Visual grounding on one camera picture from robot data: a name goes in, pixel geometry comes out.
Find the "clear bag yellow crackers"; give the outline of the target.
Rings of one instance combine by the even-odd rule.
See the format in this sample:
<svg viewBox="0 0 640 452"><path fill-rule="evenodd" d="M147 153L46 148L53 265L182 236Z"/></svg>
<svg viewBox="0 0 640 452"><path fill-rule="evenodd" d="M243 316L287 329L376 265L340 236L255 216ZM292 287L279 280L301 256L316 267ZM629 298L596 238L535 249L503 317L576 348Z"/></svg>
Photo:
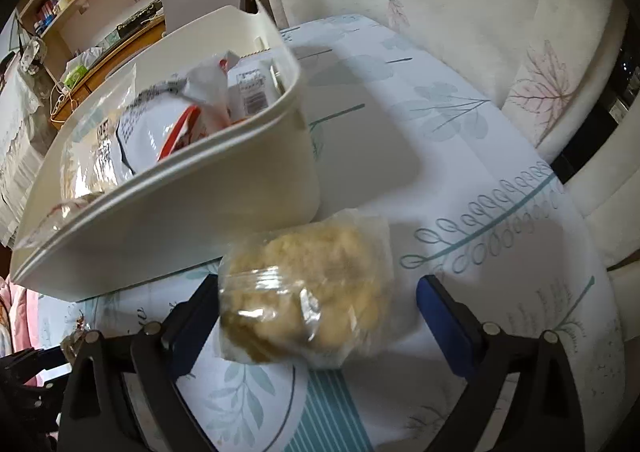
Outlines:
<svg viewBox="0 0 640 452"><path fill-rule="evenodd" d="M383 217L345 209L254 234L233 244L218 269L221 357L341 368L386 346L394 294Z"/></svg>

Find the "pink quilt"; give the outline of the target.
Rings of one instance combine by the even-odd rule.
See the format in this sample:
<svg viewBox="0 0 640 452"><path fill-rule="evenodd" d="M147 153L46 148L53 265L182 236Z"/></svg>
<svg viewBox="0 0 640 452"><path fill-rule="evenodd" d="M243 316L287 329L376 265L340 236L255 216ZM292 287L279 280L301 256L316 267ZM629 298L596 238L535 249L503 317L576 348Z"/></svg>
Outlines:
<svg viewBox="0 0 640 452"><path fill-rule="evenodd" d="M1 357L23 349L39 349L38 294L2 278L0 295Z"/></svg>

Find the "white plastic storage bin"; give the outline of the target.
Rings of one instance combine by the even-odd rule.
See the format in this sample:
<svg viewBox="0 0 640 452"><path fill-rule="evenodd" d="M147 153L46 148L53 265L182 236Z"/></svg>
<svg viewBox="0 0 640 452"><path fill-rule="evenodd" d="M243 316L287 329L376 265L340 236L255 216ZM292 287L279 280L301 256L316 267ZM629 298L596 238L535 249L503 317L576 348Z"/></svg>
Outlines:
<svg viewBox="0 0 640 452"><path fill-rule="evenodd" d="M226 50L273 60L283 96L92 202L36 250L16 248L14 283L79 302L204 264L245 235L314 218L320 186L303 113L302 69L267 11L227 6L210 12L156 42L131 66L146 87Z"/></svg>

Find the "clear wrapped pastry packet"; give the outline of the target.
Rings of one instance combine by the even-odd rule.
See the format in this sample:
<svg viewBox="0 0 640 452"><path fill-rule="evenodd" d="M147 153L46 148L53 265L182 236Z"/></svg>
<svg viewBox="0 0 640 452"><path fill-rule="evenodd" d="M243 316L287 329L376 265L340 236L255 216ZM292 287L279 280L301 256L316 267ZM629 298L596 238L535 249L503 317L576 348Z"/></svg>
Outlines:
<svg viewBox="0 0 640 452"><path fill-rule="evenodd" d="M130 66L117 82L88 109L64 143L61 155L61 198L76 200L110 192L118 186L112 149L122 112L136 96L137 67Z"/></svg>

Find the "white red snack bag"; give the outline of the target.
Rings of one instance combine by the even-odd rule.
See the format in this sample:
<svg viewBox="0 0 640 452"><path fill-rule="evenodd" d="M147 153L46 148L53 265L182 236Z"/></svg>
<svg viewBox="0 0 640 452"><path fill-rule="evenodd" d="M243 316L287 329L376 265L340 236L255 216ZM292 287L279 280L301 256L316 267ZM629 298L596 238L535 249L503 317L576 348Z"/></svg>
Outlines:
<svg viewBox="0 0 640 452"><path fill-rule="evenodd" d="M115 130L116 158L130 174L231 126L228 71L238 62L231 51L214 54L137 94Z"/></svg>

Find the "lace covered cabinet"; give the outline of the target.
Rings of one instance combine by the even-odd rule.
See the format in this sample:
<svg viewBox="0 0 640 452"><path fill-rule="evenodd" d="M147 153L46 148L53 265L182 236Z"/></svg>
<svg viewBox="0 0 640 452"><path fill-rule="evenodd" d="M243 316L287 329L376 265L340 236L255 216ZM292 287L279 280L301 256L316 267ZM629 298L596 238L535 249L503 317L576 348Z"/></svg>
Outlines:
<svg viewBox="0 0 640 452"><path fill-rule="evenodd" d="M51 87L13 62L1 90L1 244L12 248L30 190L56 136Z"/></svg>

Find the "leaf pattern tablecloth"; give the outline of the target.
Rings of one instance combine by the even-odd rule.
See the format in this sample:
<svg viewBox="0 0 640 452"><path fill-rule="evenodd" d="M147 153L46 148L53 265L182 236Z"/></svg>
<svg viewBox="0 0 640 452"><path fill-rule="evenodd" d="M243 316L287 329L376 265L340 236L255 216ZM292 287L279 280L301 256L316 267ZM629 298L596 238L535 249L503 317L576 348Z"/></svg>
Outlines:
<svg viewBox="0 0 640 452"><path fill-rule="evenodd" d="M582 215L550 166L461 76L350 14L293 26L305 72L320 217L385 217L405 287L402 339L340 372L221 360L209 339L180 388L225 451L421 451L462 394L422 321L427 273L482 321L555 331L582 404L586 447L620 416L625 359L614 294Z"/></svg>

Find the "green tissue pack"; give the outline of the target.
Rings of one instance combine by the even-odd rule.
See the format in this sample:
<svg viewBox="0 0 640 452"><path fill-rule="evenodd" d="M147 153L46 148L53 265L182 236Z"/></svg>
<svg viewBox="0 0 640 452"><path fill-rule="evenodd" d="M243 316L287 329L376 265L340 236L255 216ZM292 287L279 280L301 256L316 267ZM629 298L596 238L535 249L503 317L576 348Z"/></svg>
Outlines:
<svg viewBox="0 0 640 452"><path fill-rule="evenodd" d="M62 84L68 89L73 90L74 87L85 77L88 73L88 68L85 64L75 65L73 68L68 68L62 78Z"/></svg>

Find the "wooden desk with drawers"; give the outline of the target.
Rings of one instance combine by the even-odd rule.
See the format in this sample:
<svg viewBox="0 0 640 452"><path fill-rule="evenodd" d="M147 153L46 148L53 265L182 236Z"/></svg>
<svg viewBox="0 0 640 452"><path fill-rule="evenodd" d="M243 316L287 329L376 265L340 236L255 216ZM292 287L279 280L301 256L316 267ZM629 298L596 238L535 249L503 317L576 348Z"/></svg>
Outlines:
<svg viewBox="0 0 640 452"><path fill-rule="evenodd" d="M96 91L111 75L137 54L161 40L165 30L165 18L158 16L146 21L140 30L131 34L105 56L102 56L88 73L81 77L74 88L68 94L63 94L63 97L52 108L50 114L52 126L56 130L60 130L82 101L85 101L93 91Z"/></svg>

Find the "white floral curtain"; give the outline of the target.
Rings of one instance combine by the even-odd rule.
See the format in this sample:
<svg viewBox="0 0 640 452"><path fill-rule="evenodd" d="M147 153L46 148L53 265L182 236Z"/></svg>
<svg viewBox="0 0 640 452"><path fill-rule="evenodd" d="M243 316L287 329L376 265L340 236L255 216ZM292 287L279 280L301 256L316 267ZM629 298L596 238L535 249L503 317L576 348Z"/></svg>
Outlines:
<svg viewBox="0 0 640 452"><path fill-rule="evenodd" d="M620 54L623 0L269 0L293 26L359 13L405 35L502 109L544 160L587 119Z"/></svg>

